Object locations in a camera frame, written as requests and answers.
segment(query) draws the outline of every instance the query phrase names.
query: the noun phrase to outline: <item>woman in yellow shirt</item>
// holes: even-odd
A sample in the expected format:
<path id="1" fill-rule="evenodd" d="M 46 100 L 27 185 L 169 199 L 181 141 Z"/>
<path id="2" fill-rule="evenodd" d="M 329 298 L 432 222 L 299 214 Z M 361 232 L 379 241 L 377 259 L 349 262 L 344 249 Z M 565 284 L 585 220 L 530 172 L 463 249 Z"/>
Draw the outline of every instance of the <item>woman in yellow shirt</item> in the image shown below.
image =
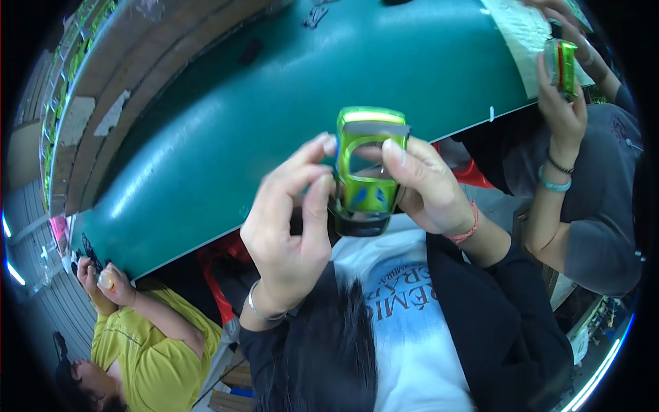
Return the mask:
<path id="1" fill-rule="evenodd" d="M 55 371 L 65 397 L 80 411 L 189 411 L 221 328 L 171 289 L 138 291 L 112 263 L 101 273 L 111 276 L 111 289 L 96 283 L 89 258 L 78 262 L 98 321 L 91 361 L 62 356 Z"/>

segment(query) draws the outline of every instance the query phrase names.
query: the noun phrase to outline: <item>black bracelet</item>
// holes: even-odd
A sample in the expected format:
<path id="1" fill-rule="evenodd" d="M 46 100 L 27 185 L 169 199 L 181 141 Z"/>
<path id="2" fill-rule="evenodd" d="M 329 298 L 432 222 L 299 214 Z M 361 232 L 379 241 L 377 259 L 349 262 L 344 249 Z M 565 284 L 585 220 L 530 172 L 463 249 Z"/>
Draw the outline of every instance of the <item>black bracelet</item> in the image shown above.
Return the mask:
<path id="1" fill-rule="evenodd" d="M 566 169 L 560 164 L 556 163 L 556 160 L 552 159 L 552 155 L 549 154 L 549 148 L 547 148 L 547 159 L 549 159 L 549 162 L 554 166 L 559 172 L 564 173 L 566 175 L 571 175 L 572 172 L 574 172 L 575 168 L 573 167 L 572 169 Z"/>

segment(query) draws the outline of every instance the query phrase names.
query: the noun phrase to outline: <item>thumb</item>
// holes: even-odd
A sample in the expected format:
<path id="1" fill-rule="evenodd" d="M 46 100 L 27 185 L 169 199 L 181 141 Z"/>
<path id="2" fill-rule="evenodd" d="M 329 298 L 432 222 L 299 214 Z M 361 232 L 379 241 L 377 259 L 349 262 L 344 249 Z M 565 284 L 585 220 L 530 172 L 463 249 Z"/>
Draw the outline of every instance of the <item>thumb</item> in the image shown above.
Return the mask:
<path id="1" fill-rule="evenodd" d="M 96 287 L 105 295 L 105 297 L 112 301 L 112 291 L 110 289 L 104 288 L 100 282 L 96 282 Z"/>
<path id="2" fill-rule="evenodd" d="M 448 167 L 431 145 L 417 140 L 408 140 L 406 152 L 392 139 L 387 139 L 382 145 L 382 159 L 398 183 L 416 189 L 421 197 L 432 201 L 438 195 L 438 186 L 445 179 Z"/>
<path id="3" fill-rule="evenodd" d="M 322 175 L 311 184 L 302 202 L 302 245 L 303 254 L 319 253 L 330 245 L 328 235 L 328 201 L 334 188 L 332 175 Z"/>

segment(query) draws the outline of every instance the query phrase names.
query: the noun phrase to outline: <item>yellow shirt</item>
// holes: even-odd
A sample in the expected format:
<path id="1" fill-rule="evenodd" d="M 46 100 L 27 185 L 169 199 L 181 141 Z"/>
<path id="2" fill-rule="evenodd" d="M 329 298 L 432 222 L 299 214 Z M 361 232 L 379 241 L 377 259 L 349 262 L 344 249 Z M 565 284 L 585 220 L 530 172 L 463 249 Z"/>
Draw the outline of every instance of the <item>yellow shirt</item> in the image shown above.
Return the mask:
<path id="1" fill-rule="evenodd" d="M 171 289 L 143 292 L 183 315 L 206 338 L 201 359 L 182 341 L 166 338 L 129 307 L 98 315 L 92 361 L 107 370 L 119 360 L 129 412 L 187 412 L 217 351 L 222 329 Z"/>

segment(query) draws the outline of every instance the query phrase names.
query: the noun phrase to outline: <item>green toy car body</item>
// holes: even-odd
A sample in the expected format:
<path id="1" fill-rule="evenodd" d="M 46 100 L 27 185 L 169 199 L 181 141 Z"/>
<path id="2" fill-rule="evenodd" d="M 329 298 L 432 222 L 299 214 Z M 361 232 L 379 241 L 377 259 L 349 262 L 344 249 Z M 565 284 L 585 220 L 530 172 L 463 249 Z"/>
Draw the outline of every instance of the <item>green toy car body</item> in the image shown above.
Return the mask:
<path id="1" fill-rule="evenodd" d="M 552 38 L 544 44 L 544 60 L 552 86 L 565 98 L 577 97 L 575 51 L 577 45 L 560 38 L 562 25 L 550 19 Z"/>
<path id="2" fill-rule="evenodd" d="M 337 119 L 337 196 L 332 208 L 344 236 L 377 236 L 395 208 L 398 183 L 382 165 L 382 143 L 403 149 L 411 132 L 405 116 L 380 107 L 344 107 Z"/>

